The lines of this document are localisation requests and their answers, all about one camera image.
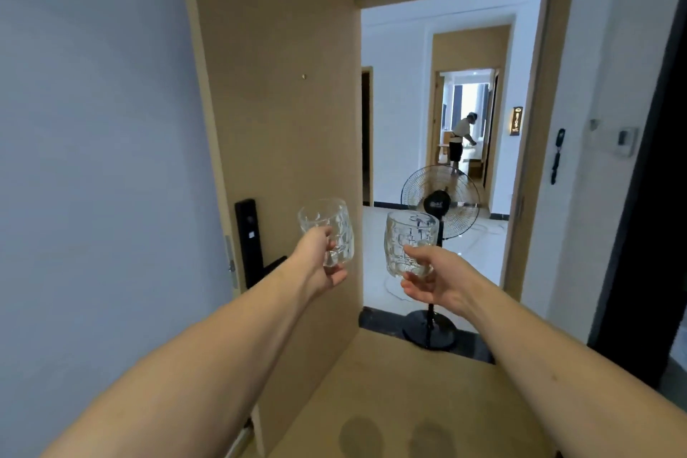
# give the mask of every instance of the blue-gray wall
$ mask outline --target blue-gray wall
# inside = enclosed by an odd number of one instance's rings
[[[184,0],[0,0],[0,456],[231,297]]]

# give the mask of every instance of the glass cup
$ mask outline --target glass cup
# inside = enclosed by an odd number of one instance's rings
[[[384,234],[384,254],[389,273],[400,277],[403,272],[412,272],[419,277],[426,276],[431,268],[408,257],[403,246],[435,245],[438,236],[439,220],[433,215],[406,210],[389,212]]]
[[[353,259],[353,229],[348,218],[348,207],[344,200],[328,198],[315,200],[305,205],[298,212],[298,222],[303,233],[314,226],[330,226],[332,233],[329,239],[336,241],[334,250],[325,258],[325,266],[344,264]]]

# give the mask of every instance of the human arm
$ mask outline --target human arm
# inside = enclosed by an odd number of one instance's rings
[[[434,267],[427,279],[406,274],[406,294],[477,328],[565,458],[685,456],[683,411],[531,313],[458,255],[434,246],[406,251]]]
[[[309,230],[260,283],[140,360],[43,458],[201,458],[226,451],[306,306],[346,278],[342,268],[323,268],[330,232]]]

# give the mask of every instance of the black pedestal fan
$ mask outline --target black pedestal fan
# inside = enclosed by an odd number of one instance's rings
[[[439,219],[437,245],[466,232],[479,214],[479,193],[464,172],[447,165],[430,165],[408,178],[400,193],[401,204],[425,211]],[[409,313],[403,321],[406,339],[427,350],[448,350],[454,346],[458,329],[445,315],[427,310]]]

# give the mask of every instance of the human hand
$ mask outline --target human hand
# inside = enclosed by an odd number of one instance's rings
[[[331,233],[330,226],[311,228],[298,241],[296,249],[289,258],[302,272],[308,300],[334,288],[348,276],[348,272],[341,265],[328,267],[324,265],[327,252],[336,246],[336,243],[329,239]]]
[[[438,304],[470,320],[471,300],[490,281],[465,259],[439,246],[406,245],[403,250],[418,263],[431,264],[433,268],[424,278],[406,272],[400,283],[406,295],[423,303]]]

